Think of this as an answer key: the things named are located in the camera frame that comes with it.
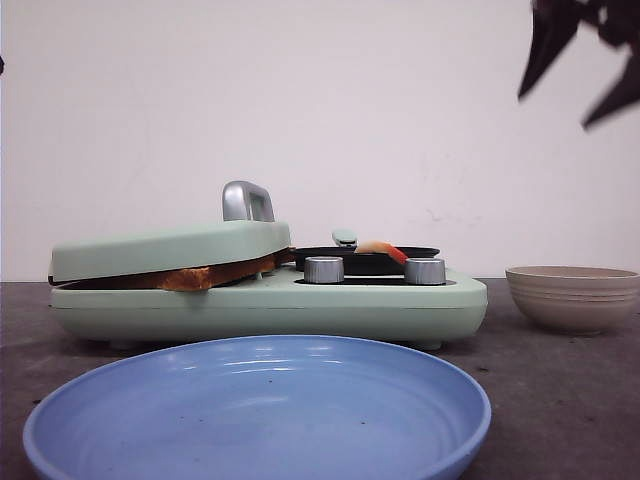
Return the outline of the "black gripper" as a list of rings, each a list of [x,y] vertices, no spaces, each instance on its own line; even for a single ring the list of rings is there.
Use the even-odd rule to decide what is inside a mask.
[[[532,38],[517,98],[523,100],[577,33],[582,19],[592,25],[601,41],[630,55],[609,88],[581,120],[589,129],[639,101],[638,0],[538,0],[531,2]]]

